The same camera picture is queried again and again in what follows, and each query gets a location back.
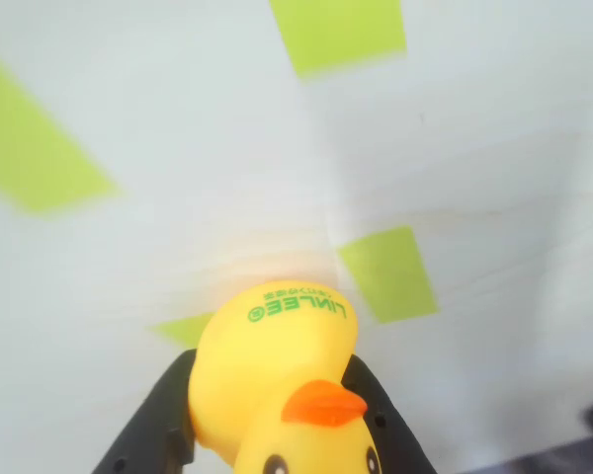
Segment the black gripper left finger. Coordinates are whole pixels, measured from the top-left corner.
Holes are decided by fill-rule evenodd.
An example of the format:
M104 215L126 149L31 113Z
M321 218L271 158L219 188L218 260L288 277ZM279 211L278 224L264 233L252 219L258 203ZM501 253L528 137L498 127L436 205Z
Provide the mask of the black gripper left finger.
M195 358L194 350L185 351L165 370L94 474L181 473L194 461L188 391Z

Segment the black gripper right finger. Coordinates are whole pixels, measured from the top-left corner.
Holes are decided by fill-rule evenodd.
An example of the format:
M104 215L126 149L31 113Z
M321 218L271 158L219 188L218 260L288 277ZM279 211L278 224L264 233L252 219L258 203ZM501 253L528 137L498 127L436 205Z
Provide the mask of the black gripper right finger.
M368 405L364 417L385 474L435 474L422 446L368 366L352 355L342 385Z

